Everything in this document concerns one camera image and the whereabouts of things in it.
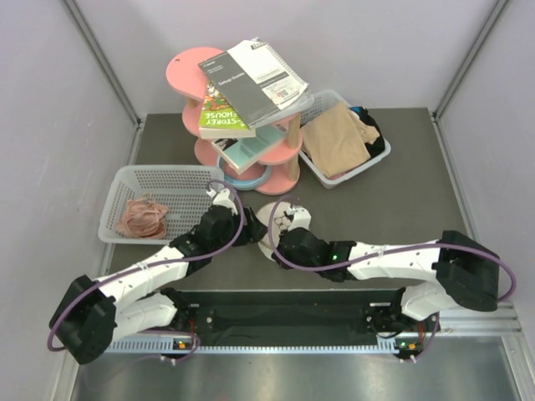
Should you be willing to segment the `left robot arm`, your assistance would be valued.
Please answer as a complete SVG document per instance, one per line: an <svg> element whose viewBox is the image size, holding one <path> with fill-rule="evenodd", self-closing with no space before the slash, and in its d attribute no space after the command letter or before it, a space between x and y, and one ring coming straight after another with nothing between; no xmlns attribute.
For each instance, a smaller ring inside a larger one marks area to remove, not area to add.
<svg viewBox="0 0 535 401"><path fill-rule="evenodd" d="M190 313L168 283L201 270L231 246L259 242L267 232L249 207L233 213L212 206L198 224L144 261L107 277L74 279L51 317L51 335L84 365L131 334L165 326L180 331Z"/></svg>

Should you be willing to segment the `white mesh laundry bag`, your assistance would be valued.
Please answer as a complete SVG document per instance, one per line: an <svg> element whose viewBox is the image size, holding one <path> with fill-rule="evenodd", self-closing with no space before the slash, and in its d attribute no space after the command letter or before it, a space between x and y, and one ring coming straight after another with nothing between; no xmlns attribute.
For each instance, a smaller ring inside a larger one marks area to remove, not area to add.
<svg viewBox="0 0 535 401"><path fill-rule="evenodd" d="M294 205L287 201L282 201L277 205L275 205L274 202L271 202L260 208L256 213L257 218L265 224L267 228L271 228L273 244L271 244L269 240L270 236L268 233L257 244L263 255L270 261L275 261L273 259L273 249L278 246L280 237L288 232L290 221L286 218L284 212L289 206Z"/></svg>

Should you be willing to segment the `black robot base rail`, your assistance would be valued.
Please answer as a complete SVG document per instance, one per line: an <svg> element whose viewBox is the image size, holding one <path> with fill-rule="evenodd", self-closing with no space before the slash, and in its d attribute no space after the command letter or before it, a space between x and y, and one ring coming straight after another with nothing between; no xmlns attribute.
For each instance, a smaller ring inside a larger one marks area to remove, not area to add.
<svg viewBox="0 0 535 401"><path fill-rule="evenodd" d="M371 345L365 308L389 290L182 291L204 346Z"/></svg>

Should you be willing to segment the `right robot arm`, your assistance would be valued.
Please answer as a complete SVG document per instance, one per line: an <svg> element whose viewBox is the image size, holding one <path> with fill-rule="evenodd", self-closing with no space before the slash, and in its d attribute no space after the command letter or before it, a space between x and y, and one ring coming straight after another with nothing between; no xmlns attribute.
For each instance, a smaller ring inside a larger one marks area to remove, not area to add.
<svg viewBox="0 0 535 401"><path fill-rule="evenodd" d="M273 259L283 268L315 272L331 282L376 278L416 280L402 287L390 309L402 331L446 309L459 306L493 312L498 304L499 257L459 231L409 246L370 245L318 239L296 228L280 236Z"/></svg>

